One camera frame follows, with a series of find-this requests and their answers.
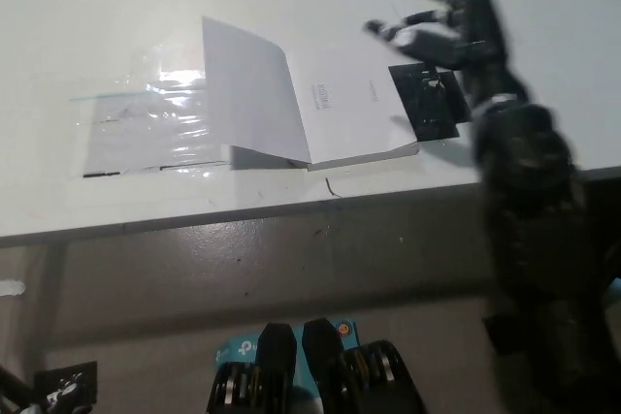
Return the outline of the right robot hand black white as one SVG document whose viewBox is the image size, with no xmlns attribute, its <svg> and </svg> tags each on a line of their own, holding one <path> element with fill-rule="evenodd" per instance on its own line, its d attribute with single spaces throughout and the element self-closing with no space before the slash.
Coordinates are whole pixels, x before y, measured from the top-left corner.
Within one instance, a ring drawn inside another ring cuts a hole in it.
<svg viewBox="0 0 621 414">
<path fill-rule="evenodd" d="M 529 104 L 509 69 L 507 39 L 493 0 L 436 0 L 440 6 L 364 30 L 403 56 L 456 71 L 476 118 L 517 113 Z"/>
</svg>

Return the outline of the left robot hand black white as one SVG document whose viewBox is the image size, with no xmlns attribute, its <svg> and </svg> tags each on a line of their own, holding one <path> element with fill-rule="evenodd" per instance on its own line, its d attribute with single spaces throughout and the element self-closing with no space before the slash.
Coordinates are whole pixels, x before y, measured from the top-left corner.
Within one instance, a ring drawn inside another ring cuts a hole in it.
<svg viewBox="0 0 621 414">
<path fill-rule="evenodd" d="M 82 373 L 72 375 L 67 381 L 62 380 L 59 388 L 47 395 L 44 413 L 47 414 L 88 414 L 93 405 L 87 402 L 86 383 Z"/>
</svg>

